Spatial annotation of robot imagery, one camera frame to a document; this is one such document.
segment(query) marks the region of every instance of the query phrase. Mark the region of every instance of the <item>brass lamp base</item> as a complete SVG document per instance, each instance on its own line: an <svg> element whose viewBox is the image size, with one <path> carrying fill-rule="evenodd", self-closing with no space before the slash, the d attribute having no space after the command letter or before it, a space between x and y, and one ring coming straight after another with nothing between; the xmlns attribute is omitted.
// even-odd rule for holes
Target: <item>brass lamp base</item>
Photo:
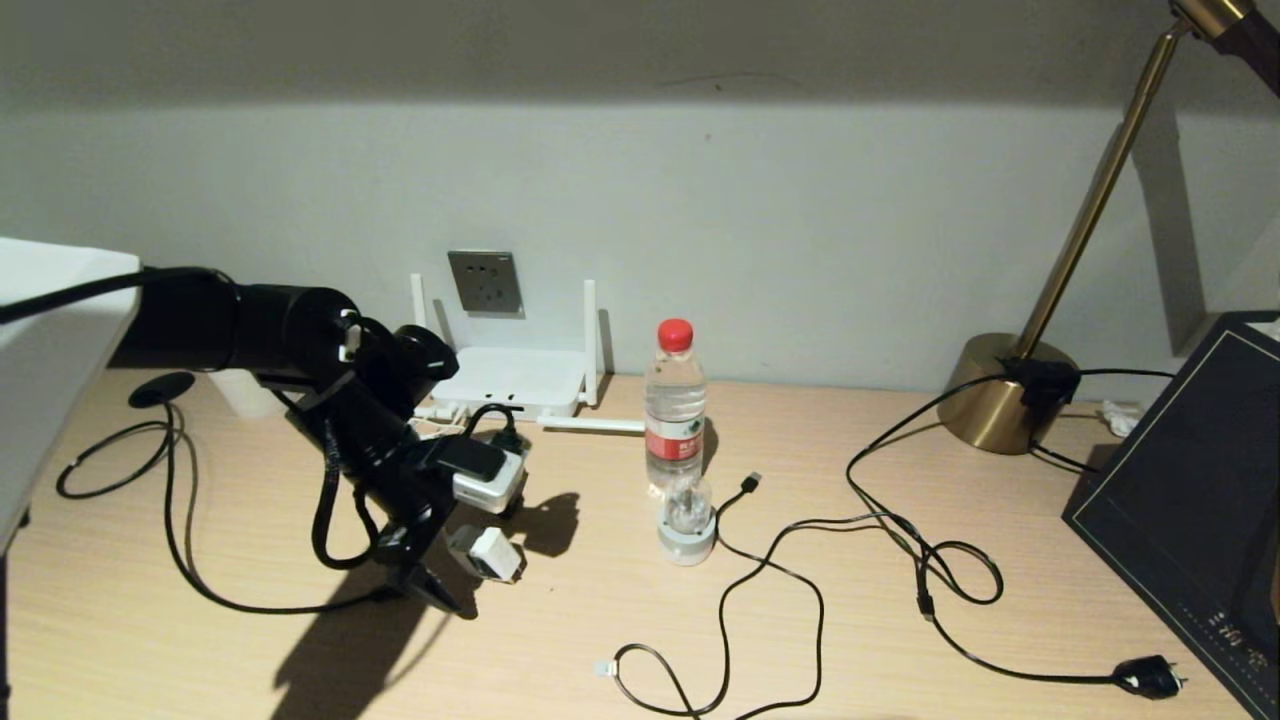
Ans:
<svg viewBox="0 0 1280 720"><path fill-rule="evenodd" d="M1018 336L987 333L969 338L951 373L947 389L987 375L1005 373L1001 357L1012 355ZM1041 342L1032 352L1036 360L1075 363L1061 350ZM951 434L988 452L1023 455L1039 442L1057 418L1057 401L1023 404L1023 386L1014 380L989 380L948 397L938 405L938 420Z"/></svg>

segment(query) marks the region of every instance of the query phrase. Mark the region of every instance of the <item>black cable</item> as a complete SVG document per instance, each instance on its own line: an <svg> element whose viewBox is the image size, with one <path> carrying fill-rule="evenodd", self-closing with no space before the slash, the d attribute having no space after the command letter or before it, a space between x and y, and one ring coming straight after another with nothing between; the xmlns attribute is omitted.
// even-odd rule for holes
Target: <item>black cable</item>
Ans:
<svg viewBox="0 0 1280 720"><path fill-rule="evenodd" d="M1110 368L1103 368L1102 370L1105 370L1106 373L1119 372L1119 370L1110 369ZM1124 372L1129 373L1129 374L1155 374L1155 372L1146 372L1146 370L1132 370L1132 372L1130 370L1124 370ZM1084 372L1082 372L1082 374L1105 374L1105 373L1103 372L1097 372L1097 370L1084 370ZM965 600L965 601L968 601L970 603L974 603L974 605L992 605L992 603L995 603L996 601L998 601L1004 596L1004 589L1005 589L1005 587L1004 587L1004 579L1002 579L1002 577L1000 574L998 566L984 552L982 552L979 548L977 548L975 546L969 544L969 543L964 543L964 542L959 542L959 541L947 541L947 542L941 542L941 543L931 546L929 543L924 542L924 539L920 538L920 536L916 532L914 532L914 528L905 527L902 524L902 521L899 520L899 516L895 515L895 514L892 514L892 511L883 502L876 500L874 496L872 496L869 492L867 492L867 489L864 489L861 486L859 486L856 480L854 480L854 477L852 477L854 465L856 465L858 461L860 461L861 459L864 459L868 455L870 455L872 452L874 452L877 448L882 447L884 445L884 442L890 437L892 437L897 430L900 430L901 428L904 428L905 425L908 425L911 420L914 420L915 418L919 418L920 415L923 415L924 413L927 413L929 409L937 406L942 401L947 400L948 397L951 397L951 396L954 396L954 395L956 395L959 392L963 392L963 391L965 391L965 389L968 389L970 387L974 387L977 384L982 384L982 383L987 383L987 382L992 382L992 380L1002 380L1002 379L1009 379L1009 377L1007 375L987 375L987 377L983 377L983 378L978 378L975 380L970 380L968 383L956 386L956 387L948 389L947 392L943 392L938 397L931 400L929 402L924 404L919 410L916 410L915 413L911 413L910 415L908 415L904 420L901 420L900 423L897 423L896 425L893 425L892 428L890 428L887 432L882 433L878 438L876 438L874 441L872 441L870 445L868 445L861 451L859 451L856 455L854 455L854 457L849 461L849 465L845 466L845 479L849 482L849 486L854 489L854 492L858 493L858 497L863 501L863 503L867 505L868 510L881 511L881 512L886 514L886 515L882 515L882 516L877 518L877 521L890 534L890 537L892 537L895 539L895 542L900 547L902 547L904 550L906 550L915 559L915 564L916 564L916 584L918 584L916 602L918 602L918 605L920 607L920 612L938 630L938 634L942 635L942 639L946 641L947 644L950 644L956 652L959 652L960 655L963 655L965 659L975 662L977 665L980 665L982 667L986 667L987 670L992 670L995 673L1000 673L1002 675L1009 675L1011 678L1019 678L1019 679L1023 679L1023 680L1036 680L1036 682L1042 682L1042 683L1066 683L1066 684L1117 684L1117 676L1115 674L1108 674L1108 675L1053 675L1053 674L1023 673L1023 671L1019 671L1019 670L1010 670L1007 667L1002 667L1002 666L996 665L993 662L988 662L988 661L983 660L982 657L978 657L977 655L974 655L974 653L969 652L968 650L965 650L959 642L955 641L955 638L952 638L946 632L946 629L938 621L937 614L934 612L933 597L928 592L928 574L929 574L931 570L933 570L933 568L931 566L931 561L936 560L938 562L938 569L941 570L941 574L942 574L942 582L947 585L947 588L950 588L954 593L956 593L957 596L960 596L963 600ZM899 536L897 533L895 533L893 530L891 530L884 524L884 518L886 516L893 519L895 523L900 528L902 528L905 532L908 532L908 534L911 536L913 539L915 539L920 544L920 547L922 547L920 555L916 556L915 552L911 550L911 547L901 538L901 536ZM983 565L987 568L987 570L992 574L992 578L996 580L996 591L991 594L991 597L988 597L988 598L975 598L974 596L969 594L959 584L959 582L956 582L955 575L950 571L950 569L946 566L946 562L938 555L938 552L941 550L945 550L945 548L948 548L948 547L964 550L965 552L969 552L970 555L974 555L975 557L978 557L979 561L983 562Z"/></svg>
<svg viewBox="0 0 1280 720"><path fill-rule="evenodd" d="M369 547L353 557L337 559L329 555L329 521L333 519L333 505L338 497L338 484L340 483L342 457L338 455L338 438L333 432L333 421L324 421L324 484L320 487L320 500L316 502L316 511L311 519L311 550L316 560L330 570L352 570L364 565L374 553L378 544L378 524L369 516L365 506L365 495L356 489L356 512L365 525L365 534L369 536Z"/></svg>
<svg viewBox="0 0 1280 720"><path fill-rule="evenodd" d="M100 497L100 496L104 496L104 495L106 495L109 492L120 489L124 486L132 483L133 480L141 478L148 470L151 470L151 468L155 468L156 465L160 464L161 460L164 460L165 452L169 451L169 434L168 433L165 433L165 437L160 441L160 446L156 447L156 451L151 455L151 457L148 457L147 461L143 462L141 468L138 468L137 470L134 470L133 473L131 473L129 477L124 478L123 480L116 480L116 482L114 482L114 483L111 483L109 486L105 486L105 487L101 487L101 488L96 488L96 489L91 489L91 491L86 491L86 492L73 492L73 491L67 489L67 479L72 477L72 473L76 471L76 468L79 468L82 462L84 462L86 460L88 460L90 457L92 457L93 455L96 455L99 451L105 450L108 446L115 445L118 441L120 441L120 439L123 439L123 438L125 438L128 436L132 436L132 434L136 434L136 433L141 433L141 432L148 430L151 428L168 429L169 425L165 424L164 421L161 421L161 420L147 420L145 423L138 423L136 425L129 425L128 428L124 428L120 432L111 433L111 434L106 436L105 438L95 442L87 450L84 450L83 452L81 452L79 455L77 455L76 460L72 460L69 465L67 465L65 468L63 468L63 471L58 474L58 482L54 483L54 491L58 492L59 497L64 497L67 500L88 500L91 497Z"/></svg>
<svg viewBox="0 0 1280 720"><path fill-rule="evenodd" d="M471 419L467 420L467 425L462 428L462 436L471 437L471 433L475 432L476 425L480 423L480 418L483 418L489 413L502 413L503 415L506 415L507 427L504 429L507 432L515 432L516 416L512 414L512 411L520 411L520 410L524 410L524 407L517 407L515 405L503 405L500 402L490 402L488 405L481 405L475 413L471 414Z"/></svg>
<svg viewBox="0 0 1280 720"><path fill-rule="evenodd" d="M1155 370L1128 370L1128 369L1114 369L1114 368L1102 368L1102 369L1097 369L1097 370L1084 370L1080 374L1082 375L1134 374L1134 375L1172 377L1169 373L1161 373L1161 372L1155 372ZM961 541L945 541L945 542L932 543L931 544L929 542L927 542L924 539L924 537L919 533L919 530L915 528L915 525L910 520L908 520L906 518L904 518L901 515L897 515L893 511L891 511L884 503L882 503L881 501L878 501L874 496L872 496L861 486L859 486L856 480L854 480L854 478L852 478L852 469L854 469L854 466L860 460L863 460L864 457L867 457L868 455L870 455L876 450L883 447L899 430L901 430L904 427L906 427L908 424L910 424L913 420L915 420L916 418L919 418L924 413L927 413L931 409L936 407L937 405L942 404L947 398L950 398L950 397L952 397L952 396L955 396L955 395L957 395L960 392L964 392L964 391L966 391L966 389L969 389L972 387L975 387L975 386L979 386L979 384L983 384L983 383L987 383L987 382L1010 380L1010 379L1012 379L1012 378L1010 375L1007 375L1007 374L987 375L987 377L977 378L974 380L963 383L963 384L956 386L954 388L950 388L948 391L943 392L938 397L936 397L936 398L931 400L929 402L924 404L922 407L919 407L918 410L915 410L914 413L911 413L910 415L908 415L906 418L904 418L902 420L900 420L897 424L895 424L888 430L886 430L879 437L877 437L874 441L872 441L870 445L868 445L861 451L859 451L856 455L854 455L854 457L845 466L845 479L849 482L849 484L854 489L854 492L858 493L858 496L863 501L863 503L867 505L867 509L869 510L869 512L867 512L864 515L859 515L856 518L845 518L845 519L818 519L818 518L810 518L810 519L806 519L806 520L799 520L796 523L791 523L790 525L785 527L773 538L773 542L769 544L768 552L763 557L751 555L749 552L745 552L742 550L739 550L739 548L733 547L732 544L730 544L724 539L723 533L718 533L717 534L717 541L719 542L719 544L723 544L726 550L728 550L730 552L732 552L735 555L739 555L740 557L755 561L758 564L750 573L742 575L741 578L739 578L737 580L735 580L733 583L731 583L727 588L724 588L724 592L721 593L721 600L719 600L719 607L718 607L717 616L718 616L718 621L719 621L721 643L722 643L723 650L724 650L724 655L723 655L723 667L724 667L724 670L723 670L723 674L722 674L719 691L716 693L716 697L712 698L710 702L708 702L707 705L704 705L701 707L695 708L692 706L692 702L690 702L689 694L685 692L685 688L681 684L680 678L676 675L675 669L671 666L671 664L667 661L667 659L662 656L660 652L658 652L653 647L643 644L643 643L627 643L627 644L622 646L621 648L618 648L618 651L613 656L613 678L614 678L614 683L617 684L617 687L622 692L622 694L627 700L630 700L632 703L635 703L635 705L637 705L640 707L644 707L645 710L649 710L649 711L653 711L653 712L658 712L660 715L675 716L675 717L695 717L695 719L698 719L698 717L701 717L703 715L705 715L708 712L712 712L716 708L718 708L719 705L724 701L724 697L728 693L728 684L730 684L731 670L732 670L730 644L728 644L728 630L727 630L727 628L724 625L724 605L726 605L726 602L728 600L728 596L736 588L741 587L744 583L746 583L748 580L750 580L755 575L760 574L765 568L772 568L774 570L778 570L780 573L790 575L791 578L795 578L796 580L800 580L801 583L804 583L809 589L813 591L814 597L818 601L818 623L817 623L817 630L815 630L815 650L814 650L814 660L815 660L814 685L813 685L813 689L809 692L809 694L805 696L805 697L803 697L803 698L794 700L794 701L782 701L782 702L773 702L773 703L769 703L769 705L763 705L763 706L756 707L756 708L754 708L754 710L751 710L751 711L749 711L749 712L746 712L744 715L737 716L737 720L745 720L748 717L754 717L756 715L760 715L763 712L768 712L768 711L772 711L772 710L778 710L778 708L783 708L783 707L797 707L797 706L806 705L806 703L812 702L814 698L818 697L818 692L822 689L822 633L823 633L823 624L824 624L824 619L826 619L826 602L823 600L822 591L818 589L817 584L814 584L812 580L809 580L804 575L800 575L799 573L795 573L795 571L792 571L792 570L790 570L790 569L787 569L787 568L785 568L782 565L778 565L777 562L773 562L773 553L777 550L778 544L782 542L782 538L785 538L786 536L788 536L792 532L804 530L804 529L823 530L823 532L854 532L854 530L872 529L872 528L876 528L876 527L878 527L879 529L883 529L900 547L902 547L904 550L906 550L911 555L911 557L913 557L913 560L915 562L916 603L918 603L918 607L919 607L920 612L934 626L934 629L937 629L938 634L942 637L943 641L946 641L946 643L948 646L951 646L952 650L955 650L956 652L959 652L960 655L963 655L965 659L970 660L972 662L974 662L974 664L977 664L977 665L979 665L979 666L982 666L982 667L984 667L987 670L991 670L993 673L998 673L1001 675L1006 675L1006 676L1016 678L1016 679L1023 679L1023 680L1034 680L1034 682L1042 682L1042 683L1084 684L1084 685L1102 685L1102 684L1117 685L1117 687L1125 689L1126 692L1135 693L1135 694L1147 694L1148 697L1169 697L1170 694L1176 694L1176 687L1180 687L1180 680L1178 680L1179 684L1174 685L1172 688L1161 687L1158 692L1153 691L1152 687L1151 687L1151 683L1156 683L1156 680L1160 680L1160 682L1171 682L1169 679L1174 678L1172 674L1169 671L1167 662L1165 662L1165 660L1162 657L1139 659L1139 660L1135 660L1135 661L1121 662L1120 665L1116 666L1116 669L1112 673L1110 673L1107 675L1056 675L1056 674L1024 673L1024 671L1020 671L1020 670L1011 670L1009 667L1004 667L1004 666L996 665L993 662L989 662L987 660L983 660L982 657L979 657L977 655L969 652L959 642L956 642L956 639L952 638L950 633L947 633L946 628L943 628L942 623L938 620L937 612L934 610L933 597L929 594L929 591L928 591L928 578L929 578L929 574L932 573L933 575L938 577L942 580L942 583L947 585L948 589L951 589L960 598L963 598L963 600L965 600L965 601L968 601L970 603L974 603L974 605L992 605L996 601L998 601L1001 597L1004 597L1004 593L1005 593L1005 580L1004 580L1004 575L1000 571L1000 566L996 565L996 562L986 552L983 552L980 548L978 548L974 544L966 543L966 542L961 542ZM1039 450L1039 451L1046 452L1047 455L1057 457L1059 460L1061 460L1064 462L1070 462L1073 465L1080 466L1082 469L1092 470L1092 468L1089 468L1088 465L1078 464L1078 462L1070 460L1069 457L1061 456L1061 455L1059 455L1056 452L1052 452L1052 451L1044 448L1043 446L1041 446L1038 443L1033 443L1032 447L1033 447L1033 450ZM759 479L755 475L749 477L742 483L742 488L735 496L732 496L731 498L728 498L727 501L724 501L723 505L721 505L719 510L717 510L717 512L716 512L716 519L717 519L717 527L718 528L722 529L721 520L722 520L722 518L724 515L724 511L728 510L730 507L732 507L746 493L754 492L755 491L755 486L758 484L758 482L759 482ZM876 520L878 523L878 525L856 525L856 523L861 523L861 521L865 521L865 520ZM916 543L916 546L919 547L919 553L916 553L915 548L911 547L911 543L909 543L902 537L902 534L900 534L897 530L890 528L890 525L886 523L886 520L891 520L902 533L905 533L908 537L910 537L911 541L914 541ZM845 527L831 527L831 525L845 525ZM965 553L973 556L974 559L977 559L987 569L987 571L991 574L991 578L992 578L992 580L995 583L995 589L992 591L992 593L991 593L989 597L977 597L977 596L969 593L959 583L959 580L956 579L956 577L952 573L951 568L947 565L946 559L943 559L942 555L941 555L942 551L945 551L945 550L959 550L961 552L965 552ZM631 693L631 691L626 687L625 680L622 679L622 670L621 670L621 661L630 652L645 652L649 656L652 656L654 660L658 661L658 664L662 666L662 669L667 673L667 676L671 679L672 685L675 685L676 693L680 696L680 701L684 705L684 710L671 708L671 707L662 707L662 706L658 706L658 705L653 705L653 703L649 703L646 701L643 701L643 700L637 698L634 693ZM1134 669L1139 664L1149 664L1151 665L1151 666L1142 665L1142 667L1139 667L1140 670L1146 670L1147 671L1146 674L1142 674L1140 676L1139 676L1138 671Z"/></svg>
<svg viewBox="0 0 1280 720"><path fill-rule="evenodd" d="M724 501L723 505L721 505L721 507L716 511L717 527L721 527L721 521L723 519L724 512L730 507L732 507L739 500L741 500L742 496L745 496L749 492L751 492L751 489L748 489L748 483L744 483L742 489L740 489L737 492L737 495L735 495L733 497L728 498L727 501ZM814 597L818 601L818 623L817 623L817 629L815 629L815 644L814 644L814 661L815 661L815 666L817 666L815 678L814 678L814 685L813 685L813 689L809 692L809 694L806 694L803 698L790 700L790 701L781 701L781 702L772 702L772 703L768 703L768 705L762 705L760 707L756 707L756 708L754 708L751 711L748 711L748 712L745 712L742 715L739 715L737 720L746 720L748 717L754 717L756 715L760 715L760 714L764 714L764 712L769 712L769 711L773 711L773 710L780 710L780 708L783 708L783 707L799 707L799 706L803 706L803 705L808 705L809 702L813 702L813 700L818 697L818 693L822 689L822 632L823 632L823 626L824 626L824 623L826 623L827 605L826 605L826 601L823 600L822 591L818 589L818 585L813 580L810 580L809 578L805 578L804 575L801 575L801 574L799 574L799 573L796 573L796 571L794 571L794 570L791 570L788 568L785 568L785 566L774 562L773 561L773 553L777 551L778 546L782 543L782 539L785 537L787 537L788 534L794 533L794 532L806 530L806 529L808 530L823 530L823 532L852 532L852 530L858 530L858 529L869 529L873 525L864 525L861 528L859 528L859 527L836 527L836 528L833 528L833 527L828 527L828 525L851 525L851 524L860 523L860 521L864 521L864 520L869 520L872 518L878 518L878 516L882 516L882 515L884 515L884 514L882 514L882 512L869 512L869 514L865 514L865 515L859 515L856 518L841 518L841 519L809 518L806 520L799 520L799 521L791 523L790 525L787 525L782 530L780 530L777 536L774 536L773 542L769 544L768 552L765 552L763 557L751 555L751 553L749 553L746 551L742 551L742 550L739 550L737 547L733 547L732 544L728 543L728 541L724 539L724 536L723 536L722 532L718 533L717 534L717 542L719 544L724 546L726 550L728 550L730 552L732 552L732 553L735 553L735 555L737 555L740 557L745 557L748 560L751 560L751 561L756 562L756 566L751 571L749 571L745 575L742 575L741 578L739 578L739 579L733 580L732 583L730 583L730 585L724 588L724 592L721 593L719 607L717 610L717 618L718 618L718 621L719 621L721 643L722 643L723 650L724 650L724 653L723 653L723 667L724 667L724 670L723 670L723 674L721 675L721 687L717 691L716 697L712 698L712 701L708 702L707 705L695 708L692 706L692 703L689 701L689 696L685 692L685 688L681 684L680 678L676 675L675 669L671 666L669 662L667 662L667 659L663 657L662 653L658 652L657 650L654 650L653 647L646 646L644 643L627 643L627 644L620 647L618 651L613 655L613 662L616 665L616 671L614 671L614 675L613 675L613 680L618 685L618 689L622 692L622 694L627 700L630 700L635 705L637 705L637 706L640 706L640 707L643 707L645 710L649 710L649 711L653 711L653 712L657 712L657 714L660 714L660 715L673 716L673 717L700 717L701 715L712 712L717 707L719 707L721 703L724 702L726 696L728 694L728 685L730 685L730 679L731 679L731 675L732 675L732 660L731 660L730 644L728 644L728 629L727 629L727 626L724 624L724 606L728 602L728 596L732 594L735 589L737 589L739 587L741 587L742 584L745 584L750 579L753 579L756 575L759 575L765 568L772 568L774 570L778 570L780 573L783 573L785 575L788 575L788 577L795 578L796 580L804 583L805 587L808 587L810 591L813 591ZM622 664L622 659L627 653L636 652L636 651L648 653L654 660L657 660L659 665L662 665L663 670L667 671L667 676L671 679L672 684L675 685L676 693L680 696L681 703L685 706L684 710L677 710L677 708L671 708L671 707L662 707L659 705L653 705L650 702L643 701L639 697L636 697L630 691L630 688L627 688L626 682L622 679L621 664Z"/></svg>
<svg viewBox="0 0 1280 720"><path fill-rule="evenodd" d="M1082 375L1143 375L1148 378L1176 378L1174 373L1166 373L1164 370L1134 370L1132 368L1093 368L1089 370L1080 370Z"/></svg>
<svg viewBox="0 0 1280 720"><path fill-rule="evenodd" d="M296 415L302 415L302 410L298 409L298 404L293 402L293 400L291 400L289 396L274 388L271 389L271 395L274 395L275 398L279 400L282 405L288 407L291 413Z"/></svg>
<svg viewBox="0 0 1280 720"><path fill-rule="evenodd" d="M9 305L0 307L0 325L20 320L23 318L29 318L32 315L38 315L41 313L47 313L64 305L88 300L90 297L106 295L108 292L116 292L131 287L141 287L143 284L187 275L212 275L233 286L236 284L220 270L212 270L210 268L152 268L137 273L91 281L45 295L37 295L36 297L28 297L27 300L19 300L18 302L10 302Z"/></svg>
<svg viewBox="0 0 1280 720"><path fill-rule="evenodd" d="M1041 445L1038 442L1032 442L1030 452L1032 452L1032 455L1034 455L1037 452L1043 452L1044 455L1048 455L1053 460L1057 460L1059 462L1064 462L1066 465L1070 465L1071 468L1075 468L1076 470L1080 470L1082 473L1097 473L1098 471L1098 469L1094 468L1094 466L1092 466L1092 465L1088 465L1085 462L1080 462L1079 460L1073 460L1073 459L1070 459L1070 457L1068 457L1065 455L1060 455L1057 452L1053 452L1052 450L1044 447L1043 445Z"/></svg>
<svg viewBox="0 0 1280 720"><path fill-rule="evenodd" d="M227 607L229 610L236 610L236 611L239 611L239 612L250 612L250 614L255 614L255 615L307 615L307 614L312 614L312 612L332 612L332 611L335 611L335 610L343 610L346 607L351 607L353 605L358 605L358 603L362 603L362 602L366 602L366 601L383 601L383 600L390 600L390 598L402 597L402 594L398 591L393 589L393 588L380 587L380 588L375 588L372 591L369 591L369 592L366 592L364 594L358 594L358 596L355 596L355 597L351 597L351 598L347 598L347 600L340 600L340 601L335 601L335 602L323 603L323 605L310 605L310 606L302 606L302 607L259 607L259 606L244 605L244 603L241 603L241 602L236 602L236 601L228 600L228 598L218 594L216 592L214 592L214 589L210 588L196 574L195 565L192 565L192 566L187 565L187 562L183 560L183 553L179 551L179 547L178 547L177 533L174 530L174 523L173 523L173 496L174 496L174 486L177 483L177 462L175 462L174 448L177 447L178 442L186 442L186 443L189 445L191 443L191 436L188 436L187 432L182 428L182 425L177 421L177 418L175 418L177 416L177 407L173 404L165 402L164 404L164 411L165 411L165 420L163 420L163 421L161 420L148 420L147 423L140 423L140 424L133 425L131 428L125 428L124 430L114 433L114 434L109 436L108 438L104 438L102 441L99 441L97 443L95 443L93 446L91 446L88 450L86 450L84 452L82 452L70 465L68 465L63 470L61 475L59 475L58 486L56 486L58 495L61 496L61 497L65 497L68 500L87 500L90 497L99 497L101 495L106 495L108 492L111 492L114 489L119 489L120 487L128 484L129 482L133 482L134 479L137 479L138 477L141 477L146 470L154 468L156 465L157 455L161 455L164 457L164 460L165 460L165 464L166 464L166 468L165 468L165 470L166 470L166 473L165 473L165 493L164 493L164 530L165 530L165 542L166 542L166 544L169 547L169 555L173 559L174 565L178 568L178 573L182 575L182 578L187 582L188 585L192 587L192 589L195 589L205 600L209 600L210 602L214 602L214 603L220 605L223 607ZM141 469L140 471L134 471L125 480L115 482L115 483L111 483L110 486L106 486L104 488L99 488L99 489L95 489L95 491L88 491L88 492L83 492L83 493L73 493L73 492L65 489L67 479L91 455L93 455L95 452L99 452L99 451L104 450L105 447L108 447L109 445L111 445L114 442L118 442L118 441L120 441L120 439L123 439L125 437L132 436L133 433L138 433L138 432L142 432L143 429L150 429L150 428L163 429L164 433L165 433L165 437L164 437L164 441L161 442L160 450L157 450L156 455L152 455L152 457L146 464L143 464L143 469ZM192 484L192 489L195 491L195 483ZM192 519L193 507L188 506L187 511L188 511L188 514L187 514L187 524L189 527L191 519ZM189 536L186 538L186 542L188 543L187 547L186 547L186 551L187 551L187 556L189 557L191 556L191 546L189 546L191 538L189 538Z"/></svg>

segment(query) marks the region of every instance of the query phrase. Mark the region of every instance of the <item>black robotic arm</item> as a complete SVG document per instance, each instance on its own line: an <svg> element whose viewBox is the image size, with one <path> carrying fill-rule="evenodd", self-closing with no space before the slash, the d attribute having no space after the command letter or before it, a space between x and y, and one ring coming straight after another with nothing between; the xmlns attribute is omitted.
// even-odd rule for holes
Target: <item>black robotic arm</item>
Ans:
<svg viewBox="0 0 1280 720"><path fill-rule="evenodd" d="M109 366L250 370L338 461L357 496L387 514L370 556L388 568L389 584L458 610L422 564L457 502L453 469L440 462L449 441L420 439L408 424L435 383L458 369L436 336L416 325L392 333L334 290L192 273L142 286Z"/></svg>

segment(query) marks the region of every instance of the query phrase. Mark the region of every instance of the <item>wall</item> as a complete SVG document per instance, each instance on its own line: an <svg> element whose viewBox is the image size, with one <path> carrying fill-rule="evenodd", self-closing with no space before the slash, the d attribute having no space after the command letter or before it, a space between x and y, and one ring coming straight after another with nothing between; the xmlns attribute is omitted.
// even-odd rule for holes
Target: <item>wall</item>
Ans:
<svg viewBox="0 0 1280 720"><path fill-rule="evenodd" d="M936 389L966 337L1021 327L1166 20L878 5L436 4L415 36L133 3L59 54L33 3L49 46L0 42L0 234L330 284L388 324L420 272L462 345L576 347L591 277L620 372L685 314L716 377ZM1275 305L1276 119L1185 41L1047 340L1174 368L1206 311ZM460 247L516 254L524 319L461 311Z"/></svg>

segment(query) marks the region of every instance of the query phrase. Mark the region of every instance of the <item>white cup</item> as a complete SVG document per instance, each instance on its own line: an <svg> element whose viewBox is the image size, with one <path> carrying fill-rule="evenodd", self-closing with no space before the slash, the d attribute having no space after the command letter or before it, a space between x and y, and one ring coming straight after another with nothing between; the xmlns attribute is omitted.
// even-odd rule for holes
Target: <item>white cup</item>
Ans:
<svg viewBox="0 0 1280 720"><path fill-rule="evenodd" d="M257 384L248 370L218 370L207 374L238 416L268 418L284 413L284 405L271 391Z"/></svg>

